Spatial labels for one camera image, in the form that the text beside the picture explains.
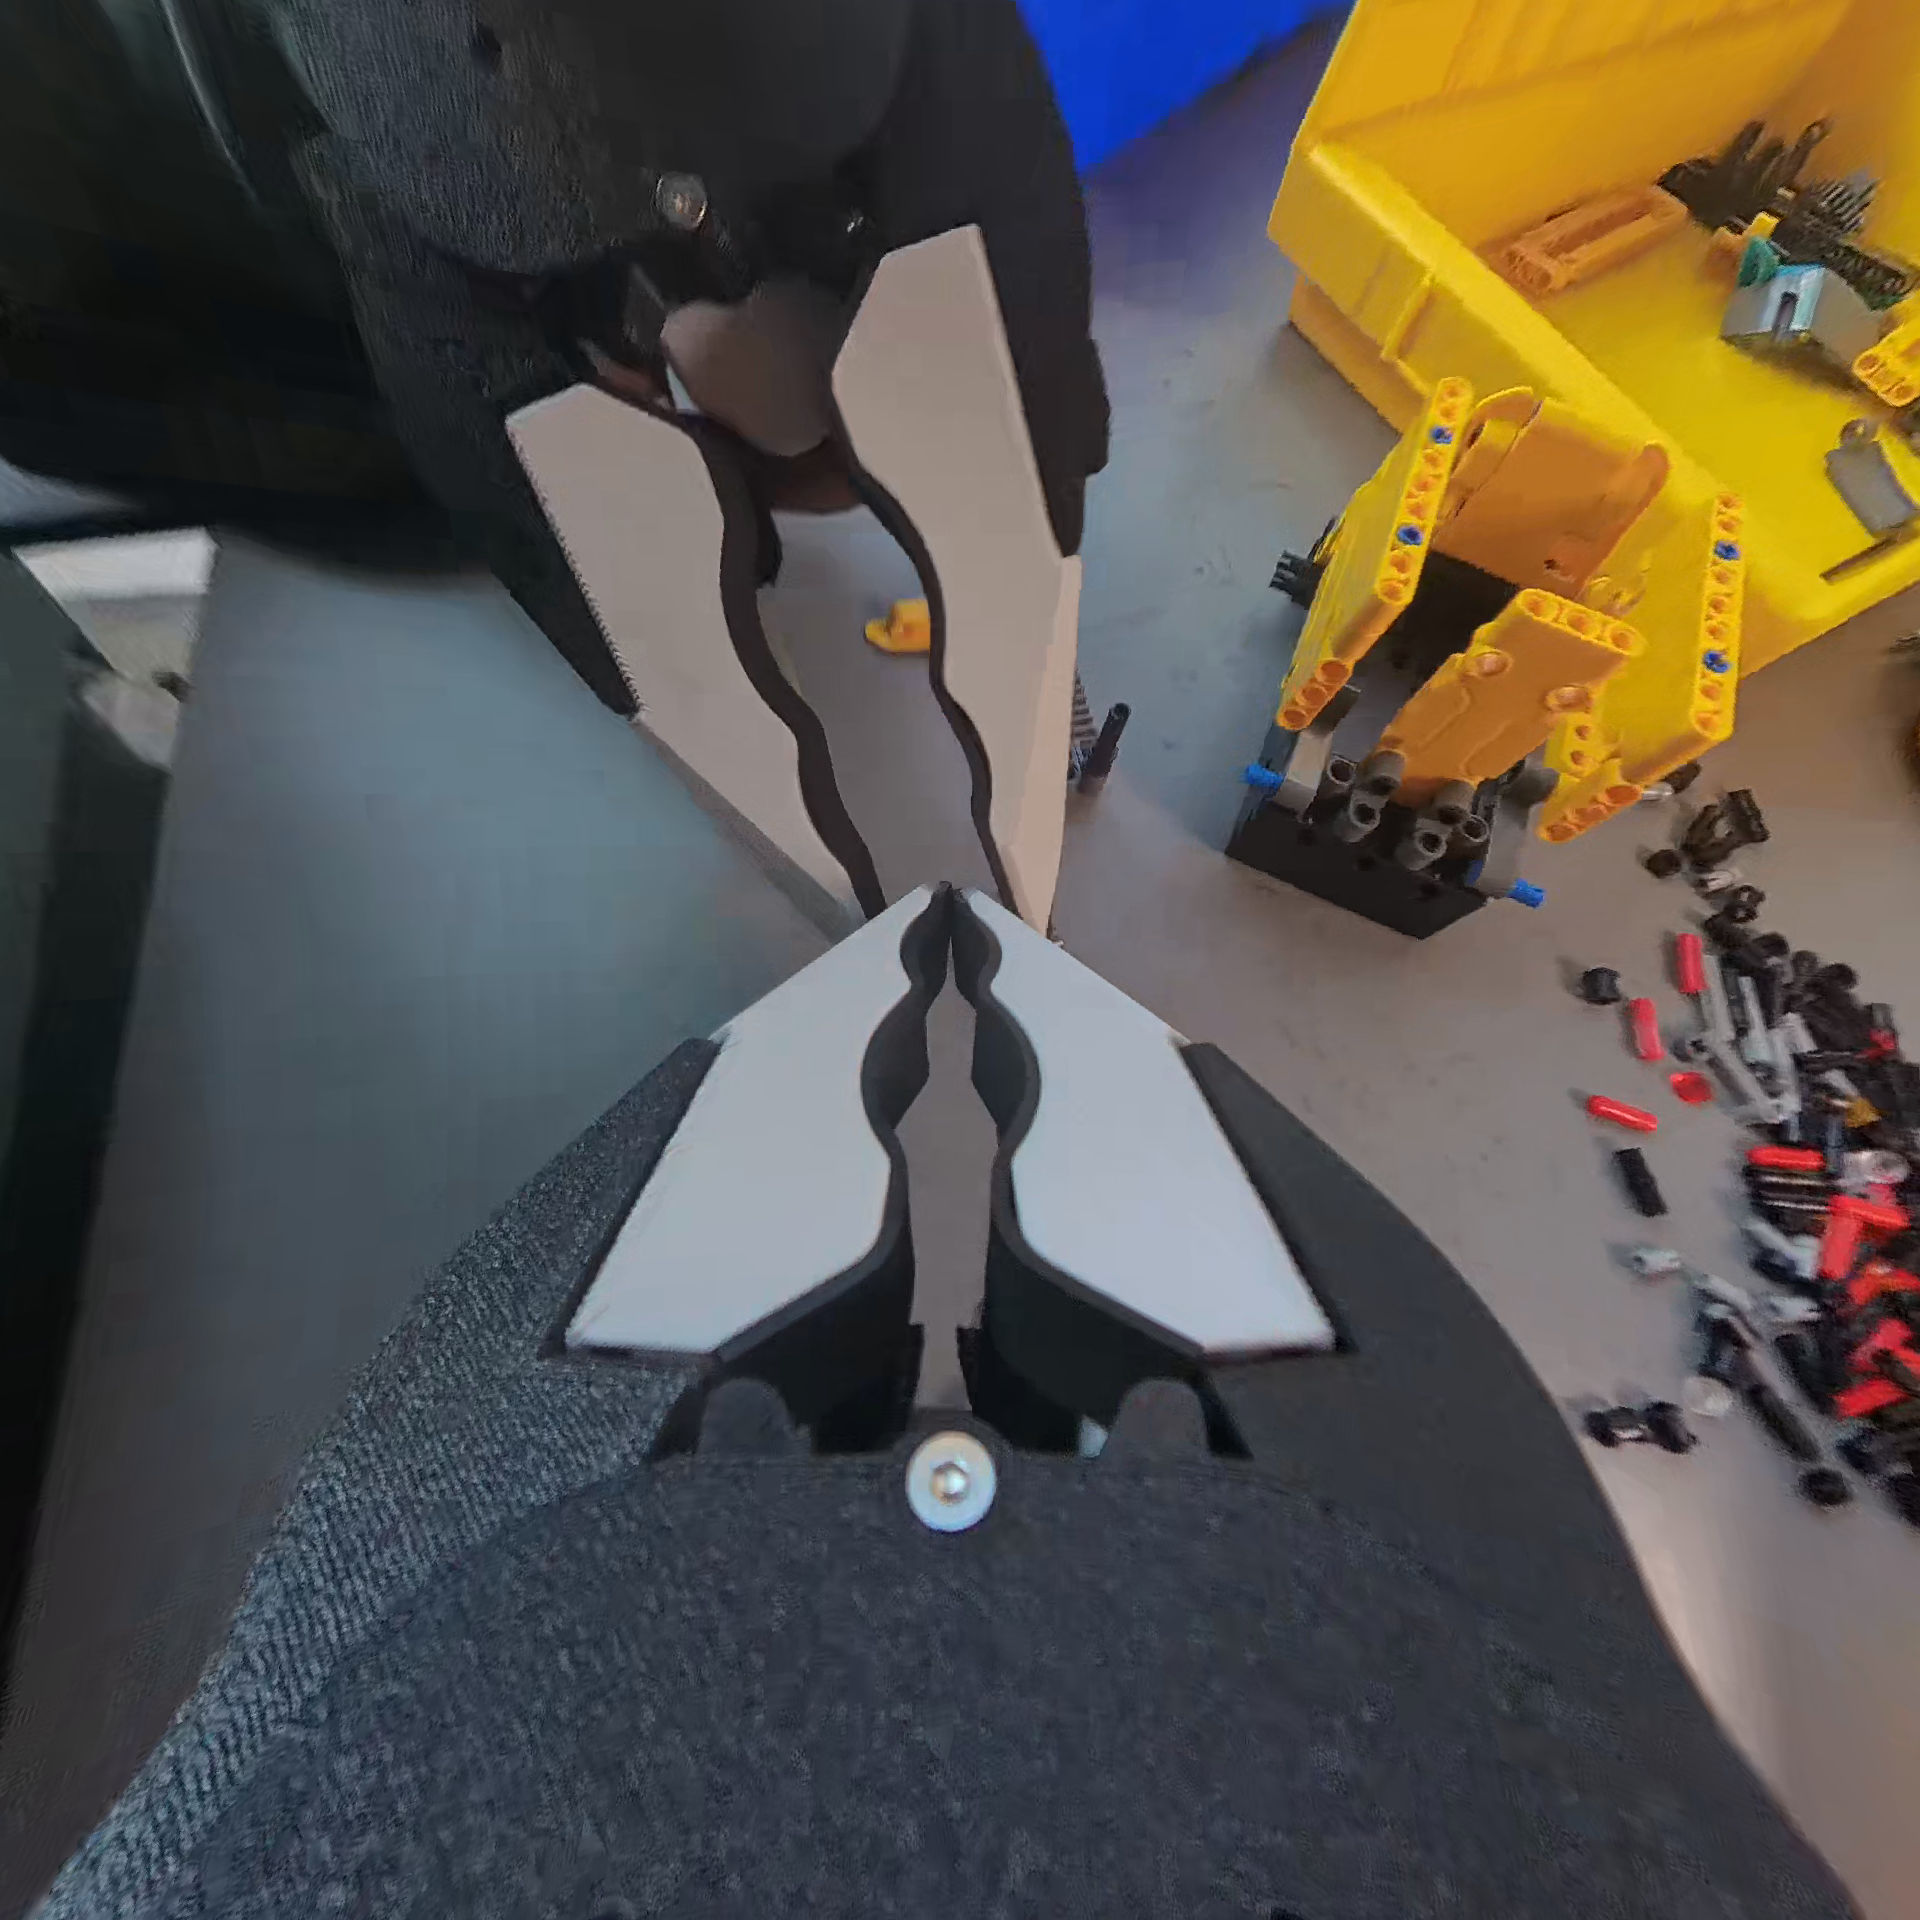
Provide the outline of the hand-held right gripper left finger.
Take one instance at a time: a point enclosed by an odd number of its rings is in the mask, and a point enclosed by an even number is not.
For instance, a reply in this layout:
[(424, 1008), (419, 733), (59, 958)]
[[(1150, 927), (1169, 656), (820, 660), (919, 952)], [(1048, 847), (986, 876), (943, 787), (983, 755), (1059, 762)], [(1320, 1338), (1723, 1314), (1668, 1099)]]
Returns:
[(954, 886), (919, 886), (723, 1026), (562, 1316), (562, 1351), (772, 1388), (810, 1431), (912, 1402), (903, 1116), (928, 1084)]

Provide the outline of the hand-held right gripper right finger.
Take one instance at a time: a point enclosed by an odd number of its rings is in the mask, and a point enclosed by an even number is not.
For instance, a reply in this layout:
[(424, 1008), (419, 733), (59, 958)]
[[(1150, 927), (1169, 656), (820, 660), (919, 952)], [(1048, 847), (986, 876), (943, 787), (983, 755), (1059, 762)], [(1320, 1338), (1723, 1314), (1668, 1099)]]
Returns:
[(994, 1130), (975, 1382), (1073, 1442), (1147, 1381), (1338, 1349), (1180, 1031), (979, 888), (954, 983)]

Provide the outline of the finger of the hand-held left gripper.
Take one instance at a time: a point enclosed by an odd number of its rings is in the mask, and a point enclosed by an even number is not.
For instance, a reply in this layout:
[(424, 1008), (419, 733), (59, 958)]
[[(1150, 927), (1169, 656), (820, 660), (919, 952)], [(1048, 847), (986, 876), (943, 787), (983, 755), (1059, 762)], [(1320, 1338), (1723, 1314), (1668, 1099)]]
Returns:
[(731, 437), (577, 383), (507, 419), (638, 726), (816, 920), (887, 904), (825, 725), (761, 622), (761, 516)]
[(980, 228), (881, 259), (831, 398), (856, 480), (928, 599), (928, 678), (999, 901), (1049, 933), (1083, 565), (1054, 534)]

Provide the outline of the yellow grey lego subassembly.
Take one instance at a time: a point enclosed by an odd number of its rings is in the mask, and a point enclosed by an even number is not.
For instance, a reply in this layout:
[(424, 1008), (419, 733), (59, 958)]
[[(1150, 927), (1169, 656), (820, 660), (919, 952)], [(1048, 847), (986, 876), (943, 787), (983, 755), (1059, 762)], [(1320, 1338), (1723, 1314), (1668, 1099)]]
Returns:
[(1127, 701), (1096, 714), (1083, 676), (1079, 669), (1073, 674), (1067, 736), (1067, 783), (1073, 792), (1094, 798), (1106, 787), (1131, 715), (1135, 708)]

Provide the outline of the yellow lego vehicle model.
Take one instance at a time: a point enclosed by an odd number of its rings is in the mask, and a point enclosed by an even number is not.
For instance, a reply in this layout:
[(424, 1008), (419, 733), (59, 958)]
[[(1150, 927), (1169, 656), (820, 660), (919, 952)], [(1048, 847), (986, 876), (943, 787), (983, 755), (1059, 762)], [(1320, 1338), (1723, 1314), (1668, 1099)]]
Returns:
[(1412, 942), (1734, 733), (1750, 510), (1666, 443), (1441, 378), (1276, 588), (1304, 613), (1225, 853)]

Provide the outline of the pile of small lego pins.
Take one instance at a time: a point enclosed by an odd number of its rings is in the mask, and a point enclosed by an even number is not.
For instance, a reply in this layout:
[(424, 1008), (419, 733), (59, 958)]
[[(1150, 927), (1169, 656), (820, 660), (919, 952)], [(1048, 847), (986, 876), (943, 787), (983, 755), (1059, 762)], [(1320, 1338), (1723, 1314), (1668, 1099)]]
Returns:
[(1682, 880), (1691, 916), (1666, 940), (1682, 1021), (1617, 966), (1582, 966), (1577, 1003), (1610, 1015), (1668, 1102), (1734, 1125), (1740, 1279), (1652, 1242), (1619, 1261), (1687, 1295), (1691, 1359), (1678, 1398), (1591, 1403), (1600, 1450), (1696, 1450), (1744, 1415), (1792, 1467), (1796, 1495), (1838, 1511), (1866, 1487), (1918, 1525), (1918, 1091), (1916, 1051), (1859, 972), (1764, 924), (1740, 870), (1769, 824), (1744, 787), (1694, 807), (1641, 853)]

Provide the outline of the grey green lego motor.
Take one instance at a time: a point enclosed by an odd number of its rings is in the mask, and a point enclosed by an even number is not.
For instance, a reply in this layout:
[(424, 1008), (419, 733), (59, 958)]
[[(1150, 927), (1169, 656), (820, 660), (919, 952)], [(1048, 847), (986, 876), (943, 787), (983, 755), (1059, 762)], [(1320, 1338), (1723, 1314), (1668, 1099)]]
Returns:
[(1720, 339), (1744, 351), (1802, 355), (1851, 366), (1881, 341), (1881, 316), (1834, 270), (1791, 262), (1769, 238), (1750, 238)]

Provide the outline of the grey lego lever piece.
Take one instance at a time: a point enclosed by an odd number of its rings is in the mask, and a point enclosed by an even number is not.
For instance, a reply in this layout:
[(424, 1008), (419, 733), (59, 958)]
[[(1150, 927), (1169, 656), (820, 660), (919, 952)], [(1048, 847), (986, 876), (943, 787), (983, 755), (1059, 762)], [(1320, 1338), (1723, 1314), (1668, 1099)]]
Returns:
[(1825, 467), (1841, 501), (1867, 532), (1864, 551), (1823, 570), (1819, 578), (1832, 584), (1916, 538), (1918, 495), (1886, 455), (1879, 426), (1867, 419), (1850, 420), (1841, 429)]

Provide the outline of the black lego gear parts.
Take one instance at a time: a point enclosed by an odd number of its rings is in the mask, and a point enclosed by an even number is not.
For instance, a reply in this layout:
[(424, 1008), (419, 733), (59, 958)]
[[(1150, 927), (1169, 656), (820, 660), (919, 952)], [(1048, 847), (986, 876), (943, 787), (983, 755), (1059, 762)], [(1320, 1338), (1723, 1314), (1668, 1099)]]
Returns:
[(1866, 238), (1881, 191), (1876, 176), (1814, 174), (1832, 131), (1832, 118), (1816, 118), (1785, 140), (1755, 118), (1716, 151), (1673, 163), (1655, 184), (1735, 261), (1743, 284), (1783, 267), (1817, 267), (1838, 274), (1867, 309), (1891, 312), (1916, 295), (1918, 267)]

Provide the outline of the yellow lego beam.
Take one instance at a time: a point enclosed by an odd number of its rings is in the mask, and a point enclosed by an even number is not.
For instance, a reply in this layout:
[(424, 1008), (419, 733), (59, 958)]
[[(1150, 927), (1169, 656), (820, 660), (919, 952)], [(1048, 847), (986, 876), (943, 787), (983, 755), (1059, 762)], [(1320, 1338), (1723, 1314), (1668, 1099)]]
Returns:
[(1851, 363), (1851, 380), (1896, 414), (1918, 405), (1918, 300), (1891, 316), (1892, 324)]

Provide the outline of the blue plastic bin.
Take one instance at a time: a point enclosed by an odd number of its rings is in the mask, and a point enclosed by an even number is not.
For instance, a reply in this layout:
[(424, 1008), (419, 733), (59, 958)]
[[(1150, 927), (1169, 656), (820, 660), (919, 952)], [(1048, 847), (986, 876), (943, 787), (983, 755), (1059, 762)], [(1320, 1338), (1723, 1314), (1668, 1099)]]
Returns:
[(1096, 168), (1350, 2), (1023, 2), (1073, 152)]

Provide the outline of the yellow plastic storage bin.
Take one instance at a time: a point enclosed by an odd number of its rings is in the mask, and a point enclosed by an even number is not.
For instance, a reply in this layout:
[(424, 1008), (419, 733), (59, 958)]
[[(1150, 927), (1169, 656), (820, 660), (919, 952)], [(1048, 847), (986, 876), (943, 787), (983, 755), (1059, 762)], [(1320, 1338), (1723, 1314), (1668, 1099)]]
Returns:
[(1873, 399), (1720, 333), (1734, 261), (1702, 228), (1531, 301), (1496, 246), (1559, 207), (1651, 184), (1750, 124), (1814, 176), (1867, 174), (1873, 250), (1916, 261), (1916, 2), (1361, 2), (1294, 136), (1268, 234), (1291, 324), (1394, 427), (1441, 378), (1531, 387), (1662, 442), (1675, 491), (1744, 503), (1750, 664), (1892, 600), (1827, 474)]

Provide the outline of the orange lego frame piece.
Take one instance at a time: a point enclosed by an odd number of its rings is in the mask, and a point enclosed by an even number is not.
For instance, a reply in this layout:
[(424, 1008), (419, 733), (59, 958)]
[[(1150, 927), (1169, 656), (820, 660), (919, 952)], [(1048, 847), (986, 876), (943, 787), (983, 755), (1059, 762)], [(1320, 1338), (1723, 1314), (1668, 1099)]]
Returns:
[(1655, 182), (1612, 188), (1559, 207), (1486, 250), (1526, 296), (1551, 300), (1660, 246), (1690, 226), (1690, 207)]

